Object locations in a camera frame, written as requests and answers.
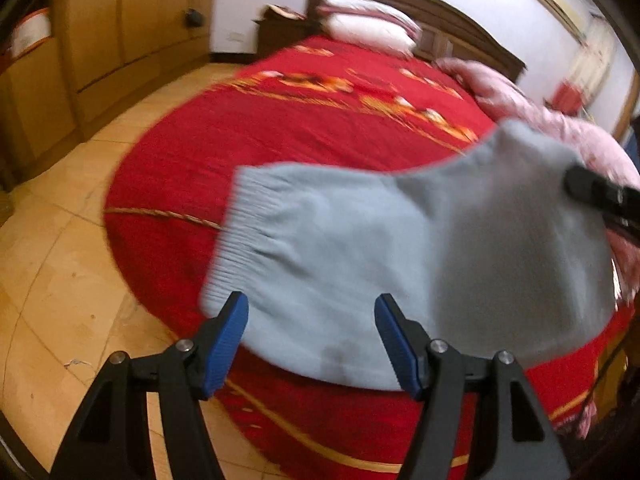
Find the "light grey pants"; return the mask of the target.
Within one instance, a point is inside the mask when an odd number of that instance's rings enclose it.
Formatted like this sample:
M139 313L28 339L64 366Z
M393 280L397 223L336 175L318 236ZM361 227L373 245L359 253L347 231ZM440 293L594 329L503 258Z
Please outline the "light grey pants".
M214 316L244 292L251 352L349 387L398 386L374 325L382 294L471 356L565 356L615 311L602 217L563 186L579 162L505 120L464 155L409 171L241 167L201 309Z

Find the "pink checked duvet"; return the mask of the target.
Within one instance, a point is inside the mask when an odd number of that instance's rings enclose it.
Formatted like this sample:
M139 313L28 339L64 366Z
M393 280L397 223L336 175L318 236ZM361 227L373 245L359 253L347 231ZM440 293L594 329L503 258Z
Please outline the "pink checked duvet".
M612 185L614 210L634 209L639 174L612 136L579 119L529 102L509 79L480 62L440 58L436 70L463 84L495 127L469 160L436 170L464 185L458 198L433 196L433 233L462 240L438 248L447 269L480 263L488 271L461 297L490 292L505 306L517 292L528 313L606 313L632 304L639 291L639 249L610 230L602 214L565 191L567 169L587 169Z

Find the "cream window curtain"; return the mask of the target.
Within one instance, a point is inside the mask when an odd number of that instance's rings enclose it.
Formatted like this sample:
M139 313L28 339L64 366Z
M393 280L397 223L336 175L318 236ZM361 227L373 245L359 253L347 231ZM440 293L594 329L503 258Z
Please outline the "cream window curtain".
M582 38L566 82L579 98L579 107L587 107L600 91L615 56L615 32L608 21L593 15Z

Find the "dark wooden headboard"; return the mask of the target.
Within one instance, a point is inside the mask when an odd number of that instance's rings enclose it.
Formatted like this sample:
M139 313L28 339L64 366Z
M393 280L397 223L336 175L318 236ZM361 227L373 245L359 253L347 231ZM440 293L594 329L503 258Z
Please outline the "dark wooden headboard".
M422 28L414 55L424 61L462 58L481 62L517 81L526 64L498 43L477 21L442 0L374 0L404 12ZM318 21L321 0L307 0L306 14Z

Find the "white lower pillow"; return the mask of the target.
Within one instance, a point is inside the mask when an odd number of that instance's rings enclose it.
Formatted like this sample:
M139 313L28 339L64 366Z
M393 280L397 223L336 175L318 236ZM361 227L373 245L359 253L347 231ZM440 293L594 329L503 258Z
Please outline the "white lower pillow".
M395 58L412 58L416 42L400 25L352 14L331 14L321 22L334 40Z

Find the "red patterned bedspread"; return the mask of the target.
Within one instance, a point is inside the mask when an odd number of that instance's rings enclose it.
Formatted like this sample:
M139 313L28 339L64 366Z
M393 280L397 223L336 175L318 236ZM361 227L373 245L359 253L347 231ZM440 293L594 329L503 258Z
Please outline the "red patterned bedspread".
M142 136L106 196L112 254L146 310L192 335L236 168L406 170L462 155L493 125L463 84L431 64L309 38L215 84ZM219 400L294 479L395 478L419 416L405 394L319 382L248 350Z

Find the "pink upper pillow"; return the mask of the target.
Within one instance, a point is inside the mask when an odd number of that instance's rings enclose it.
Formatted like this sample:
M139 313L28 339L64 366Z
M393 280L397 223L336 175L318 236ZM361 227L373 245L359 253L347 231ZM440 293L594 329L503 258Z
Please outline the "pink upper pillow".
M418 41L422 34L421 27L410 16L374 0L321 0L316 10L321 16L348 14L393 23L400 26L413 41Z

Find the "dark wooden nightstand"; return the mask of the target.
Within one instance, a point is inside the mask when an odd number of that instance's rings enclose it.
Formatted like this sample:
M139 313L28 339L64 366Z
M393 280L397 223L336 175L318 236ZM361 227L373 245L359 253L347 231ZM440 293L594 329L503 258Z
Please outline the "dark wooden nightstand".
M261 18L257 25L255 60L261 61L282 49L314 36L319 24L309 20L288 20L287 18Z

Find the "folded cloth on nightstand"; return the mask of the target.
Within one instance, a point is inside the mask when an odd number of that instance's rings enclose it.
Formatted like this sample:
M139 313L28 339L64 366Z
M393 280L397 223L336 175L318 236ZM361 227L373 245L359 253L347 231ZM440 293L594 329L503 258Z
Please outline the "folded cloth on nightstand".
M267 4L262 10L263 20L280 20L280 21L305 21L306 15L293 11L287 6L278 6L277 4Z

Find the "wooden wardrobe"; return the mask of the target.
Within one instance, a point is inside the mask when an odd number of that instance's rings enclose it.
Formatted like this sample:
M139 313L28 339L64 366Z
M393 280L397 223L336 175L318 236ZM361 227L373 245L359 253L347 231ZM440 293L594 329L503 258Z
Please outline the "wooden wardrobe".
M190 8L205 25L187 28ZM9 191L209 56L213 0L35 0L1 45Z

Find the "black object on wardrobe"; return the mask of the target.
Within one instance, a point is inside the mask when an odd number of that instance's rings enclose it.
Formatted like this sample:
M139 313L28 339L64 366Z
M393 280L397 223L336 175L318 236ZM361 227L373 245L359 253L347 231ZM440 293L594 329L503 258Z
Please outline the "black object on wardrobe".
M184 14L184 22L187 28L200 28L205 25L205 16L200 11L190 8Z

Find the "wall air conditioner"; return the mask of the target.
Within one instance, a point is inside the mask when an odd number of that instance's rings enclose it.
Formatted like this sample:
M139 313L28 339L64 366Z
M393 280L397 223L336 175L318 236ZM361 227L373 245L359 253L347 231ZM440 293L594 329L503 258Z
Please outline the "wall air conditioner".
M536 0L577 40L584 36L588 13L582 0Z

